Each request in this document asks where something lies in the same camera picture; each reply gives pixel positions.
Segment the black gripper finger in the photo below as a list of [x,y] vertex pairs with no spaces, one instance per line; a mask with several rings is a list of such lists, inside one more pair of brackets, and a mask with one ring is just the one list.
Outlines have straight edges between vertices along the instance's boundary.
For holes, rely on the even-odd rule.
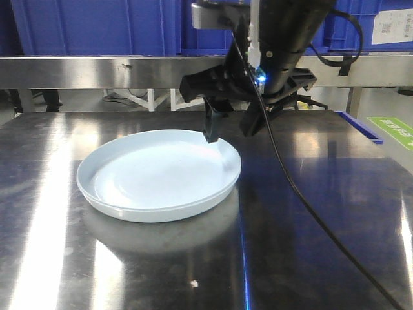
[[277,107],[265,109],[259,102],[251,102],[243,118],[241,119],[240,129],[245,137],[255,136],[263,129],[270,130],[270,122],[277,117]]
[[228,99],[204,97],[205,125],[203,135],[208,143],[217,142],[219,129],[224,118],[229,117],[233,107]]

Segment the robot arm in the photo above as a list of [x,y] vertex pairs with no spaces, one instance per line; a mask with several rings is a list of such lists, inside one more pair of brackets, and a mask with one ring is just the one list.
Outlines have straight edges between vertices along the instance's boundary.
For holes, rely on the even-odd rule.
[[203,134],[219,138],[219,122],[233,101],[249,104],[240,127],[253,136],[265,125],[264,113],[276,117],[297,100],[299,89],[309,89],[316,77],[297,63],[333,9],[334,1],[196,1],[192,26],[230,29],[232,44],[222,64],[182,78],[179,91],[190,102],[205,104]]

